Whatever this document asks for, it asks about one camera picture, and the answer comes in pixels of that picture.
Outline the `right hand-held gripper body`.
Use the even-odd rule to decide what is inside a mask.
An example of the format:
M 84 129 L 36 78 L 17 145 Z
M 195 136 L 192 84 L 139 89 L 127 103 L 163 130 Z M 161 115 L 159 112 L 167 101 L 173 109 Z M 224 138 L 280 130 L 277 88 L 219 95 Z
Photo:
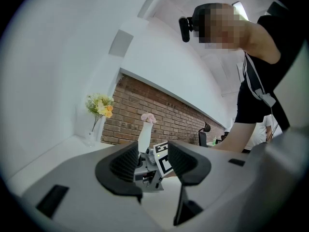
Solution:
M 143 192 L 163 191 L 162 180 L 172 171 L 168 160 L 168 142 L 156 144 L 139 154 L 134 182 Z

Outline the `yellow flower bouquet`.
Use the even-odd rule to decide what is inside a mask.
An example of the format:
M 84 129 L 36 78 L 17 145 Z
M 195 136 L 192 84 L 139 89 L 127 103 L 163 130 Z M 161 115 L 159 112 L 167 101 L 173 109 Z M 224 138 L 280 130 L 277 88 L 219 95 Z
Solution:
M 95 129 L 96 124 L 103 117 L 111 118 L 113 113 L 114 99 L 106 95 L 95 93 L 86 97 L 85 106 L 89 113 L 91 113 L 95 120 L 92 126 L 92 132 Z

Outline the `white square table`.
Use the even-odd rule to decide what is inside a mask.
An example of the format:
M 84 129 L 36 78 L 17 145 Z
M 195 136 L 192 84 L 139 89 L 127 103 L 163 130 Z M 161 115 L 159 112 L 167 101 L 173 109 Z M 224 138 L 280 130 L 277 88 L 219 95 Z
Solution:
M 101 142 L 86 146 L 81 137 L 74 135 L 23 167 L 6 184 L 10 191 L 21 196 L 28 187 L 64 161 L 110 146 Z M 162 183 L 163 191 L 144 193 L 142 207 L 164 230 L 170 230 L 173 228 L 181 183 L 175 176 L 164 178 Z

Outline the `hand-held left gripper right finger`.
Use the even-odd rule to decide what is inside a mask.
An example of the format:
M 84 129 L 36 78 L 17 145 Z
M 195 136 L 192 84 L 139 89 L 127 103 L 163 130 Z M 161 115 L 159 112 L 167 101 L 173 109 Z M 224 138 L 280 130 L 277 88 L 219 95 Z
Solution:
M 249 154 L 169 141 L 181 182 L 172 232 L 258 232 L 267 217 L 257 182 L 266 144 Z

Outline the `person's black shirt torso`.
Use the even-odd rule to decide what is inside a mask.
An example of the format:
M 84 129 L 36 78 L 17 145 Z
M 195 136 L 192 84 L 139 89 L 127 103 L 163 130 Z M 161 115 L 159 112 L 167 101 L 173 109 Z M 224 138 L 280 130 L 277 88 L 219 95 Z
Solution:
M 261 81 L 263 90 L 275 99 L 275 103 L 272 107 L 269 107 L 263 100 L 254 97 L 247 81 L 244 80 L 239 89 L 235 122 L 260 123 L 265 116 L 273 114 L 281 129 L 286 130 L 290 127 L 290 124 L 273 90 L 290 69 L 301 48 L 304 37 L 300 30 L 296 28 L 296 24 L 288 19 L 265 15 L 260 17 L 257 23 L 270 34 L 281 53 L 281 57 L 277 63 L 269 64 L 247 54 L 247 74 L 254 78 L 255 84 Z

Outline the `clear glass vase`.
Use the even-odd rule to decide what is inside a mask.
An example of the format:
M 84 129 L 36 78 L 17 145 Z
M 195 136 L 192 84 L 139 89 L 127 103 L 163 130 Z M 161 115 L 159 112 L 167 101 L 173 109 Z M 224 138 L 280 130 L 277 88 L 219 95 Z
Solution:
M 85 132 L 84 144 L 88 147 L 94 147 L 96 144 L 97 134 L 94 128 Z

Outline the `black office chair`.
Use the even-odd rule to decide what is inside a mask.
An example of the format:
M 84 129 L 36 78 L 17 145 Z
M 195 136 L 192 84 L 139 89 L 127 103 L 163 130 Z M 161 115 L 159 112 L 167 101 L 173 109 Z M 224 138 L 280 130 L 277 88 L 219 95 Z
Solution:
M 207 145 L 207 132 L 211 130 L 210 125 L 206 122 L 204 128 L 198 131 L 199 146 L 208 147 Z

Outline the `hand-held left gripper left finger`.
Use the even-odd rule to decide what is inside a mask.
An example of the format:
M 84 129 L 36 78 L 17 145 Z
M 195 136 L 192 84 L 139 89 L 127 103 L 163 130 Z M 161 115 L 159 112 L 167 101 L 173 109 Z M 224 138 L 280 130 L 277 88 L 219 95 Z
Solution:
M 138 143 L 73 157 L 31 185 L 23 199 L 65 232 L 162 232 L 144 211 L 134 183 Z

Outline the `person's right forearm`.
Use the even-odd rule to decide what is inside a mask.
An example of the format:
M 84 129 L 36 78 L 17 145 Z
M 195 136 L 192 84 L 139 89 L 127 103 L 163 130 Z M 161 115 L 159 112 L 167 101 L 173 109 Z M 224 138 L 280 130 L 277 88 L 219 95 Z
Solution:
M 211 149 L 241 153 L 247 145 L 256 124 L 234 123 L 228 136 Z

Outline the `pink flower bouquet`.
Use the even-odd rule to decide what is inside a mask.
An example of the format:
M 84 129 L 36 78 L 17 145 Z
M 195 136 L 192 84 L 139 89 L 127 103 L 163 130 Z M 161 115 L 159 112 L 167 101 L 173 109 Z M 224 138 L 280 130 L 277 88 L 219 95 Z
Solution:
M 141 118 L 141 120 L 143 122 L 147 122 L 147 123 L 151 123 L 151 124 L 156 124 L 157 123 L 157 120 L 156 120 L 155 116 L 152 113 L 142 114 L 140 116 L 140 118 Z

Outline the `white ceramic vase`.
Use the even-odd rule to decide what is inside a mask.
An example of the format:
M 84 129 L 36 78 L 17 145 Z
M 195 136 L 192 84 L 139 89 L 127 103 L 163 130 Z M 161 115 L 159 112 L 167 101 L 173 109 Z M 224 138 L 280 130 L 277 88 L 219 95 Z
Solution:
M 141 153 L 145 153 L 150 145 L 151 133 L 153 124 L 149 122 L 144 122 L 142 130 L 138 138 L 138 150 Z

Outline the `square ceiling panel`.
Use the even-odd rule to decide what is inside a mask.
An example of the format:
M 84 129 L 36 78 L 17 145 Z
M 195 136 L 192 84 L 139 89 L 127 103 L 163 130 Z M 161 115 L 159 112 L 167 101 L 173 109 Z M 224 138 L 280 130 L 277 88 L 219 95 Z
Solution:
M 123 31 L 118 30 L 112 45 L 109 49 L 109 54 L 117 57 L 124 58 L 126 52 L 132 42 L 133 35 Z

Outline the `white ceiling light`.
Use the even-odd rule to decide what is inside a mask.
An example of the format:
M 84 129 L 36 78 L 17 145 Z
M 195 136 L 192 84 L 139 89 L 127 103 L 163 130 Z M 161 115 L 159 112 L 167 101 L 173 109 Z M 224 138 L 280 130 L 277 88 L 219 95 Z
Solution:
M 240 1 L 236 1 L 232 4 L 234 9 L 234 15 L 237 15 L 240 20 L 249 21 L 245 9 Z

